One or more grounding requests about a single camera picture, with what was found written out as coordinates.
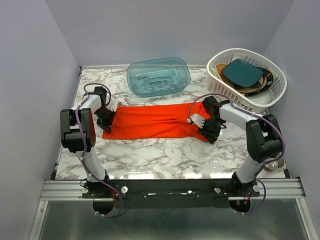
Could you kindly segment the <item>orange t shirt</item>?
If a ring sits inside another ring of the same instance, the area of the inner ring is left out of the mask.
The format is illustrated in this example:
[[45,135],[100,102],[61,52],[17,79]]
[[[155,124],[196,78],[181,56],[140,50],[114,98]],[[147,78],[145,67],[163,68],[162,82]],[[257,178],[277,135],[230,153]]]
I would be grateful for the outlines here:
[[198,126],[190,125],[188,112],[208,119],[201,102],[151,105],[120,106],[117,108],[111,132],[103,131],[107,140],[173,139],[193,137],[201,141],[207,139],[198,133]]

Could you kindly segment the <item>clear blue plastic tub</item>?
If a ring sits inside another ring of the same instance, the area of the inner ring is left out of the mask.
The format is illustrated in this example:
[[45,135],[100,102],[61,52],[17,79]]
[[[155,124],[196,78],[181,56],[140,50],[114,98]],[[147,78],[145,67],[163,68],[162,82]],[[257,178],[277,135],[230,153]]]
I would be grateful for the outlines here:
[[187,64],[177,57],[135,62],[126,77],[129,89],[140,98],[179,93],[191,82]]

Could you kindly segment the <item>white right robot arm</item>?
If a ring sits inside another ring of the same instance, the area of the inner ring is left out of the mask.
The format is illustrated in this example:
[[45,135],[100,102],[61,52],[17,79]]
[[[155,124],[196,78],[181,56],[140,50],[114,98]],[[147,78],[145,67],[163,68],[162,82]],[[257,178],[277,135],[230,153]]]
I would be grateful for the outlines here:
[[242,166],[233,174],[230,191],[241,196],[248,190],[262,168],[270,162],[282,158],[285,152],[285,141],[277,118],[272,115],[261,115],[238,107],[230,100],[217,101],[206,94],[202,106],[209,118],[199,113],[188,114],[190,124],[198,127],[198,133],[211,144],[218,139],[225,123],[232,123],[246,133],[248,157]]

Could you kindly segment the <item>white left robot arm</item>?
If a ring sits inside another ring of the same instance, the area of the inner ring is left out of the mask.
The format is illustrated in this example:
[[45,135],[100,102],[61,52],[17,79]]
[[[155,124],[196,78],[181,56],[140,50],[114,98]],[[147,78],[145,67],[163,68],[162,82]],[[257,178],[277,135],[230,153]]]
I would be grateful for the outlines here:
[[96,128],[110,134],[116,116],[118,102],[111,100],[110,89],[102,83],[94,83],[89,92],[83,86],[84,95],[80,103],[60,111],[60,139],[63,148],[74,153],[87,176],[87,181],[95,183],[93,191],[101,198],[111,191],[106,169],[99,163],[95,150]]

